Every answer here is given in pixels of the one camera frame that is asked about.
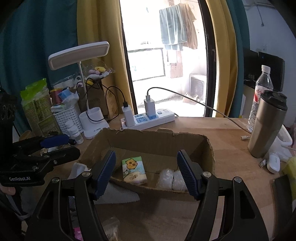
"air conditioner unit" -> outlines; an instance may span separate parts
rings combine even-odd
[[[207,76],[190,74],[189,93],[193,98],[205,103],[207,98]]]

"blue gripper pad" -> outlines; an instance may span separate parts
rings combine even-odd
[[[68,142],[69,142],[69,137],[66,134],[64,134],[64,135],[57,135],[57,136],[45,138],[43,141],[40,142],[40,145],[43,148],[48,149],[51,147],[68,144]]]
[[[92,186],[95,189],[94,195],[97,199],[104,194],[115,164],[115,152],[109,150],[103,160],[98,161],[91,169],[91,173],[93,174]]]
[[[200,196],[199,191],[202,186],[201,174],[203,172],[200,165],[198,163],[192,162],[185,150],[178,152],[177,164],[189,194],[195,199],[198,199]]]

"yellow curtain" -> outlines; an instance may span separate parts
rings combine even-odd
[[[120,88],[132,107],[123,50],[119,0],[77,0],[77,38],[79,45],[98,41],[109,42],[109,53],[101,59],[113,68],[115,73],[105,78],[103,83]],[[119,104],[122,106],[121,94],[116,90],[113,92],[117,93]]]
[[[206,0],[216,41],[217,78],[214,109],[228,115],[237,82],[237,44],[226,0]],[[213,112],[213,117],[222,115]]]

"stainless steel tumbler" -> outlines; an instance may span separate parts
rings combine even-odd
[[[248,149],[256,158],[264,157],[274,142],[284,122],[287,97],[282,93],[266,90],[261,94],[259,107]]]

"lamp base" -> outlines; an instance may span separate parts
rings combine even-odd
[[[100,107],[87,110],[87,114],[92,120],[101,120],[104,118]],[[92,139],[103,128],[109,128],[109,124],[106,120],[101,120],[98,122],[90,120],[86,115],[86,111],[79,115],[79,119],[86,139]]]

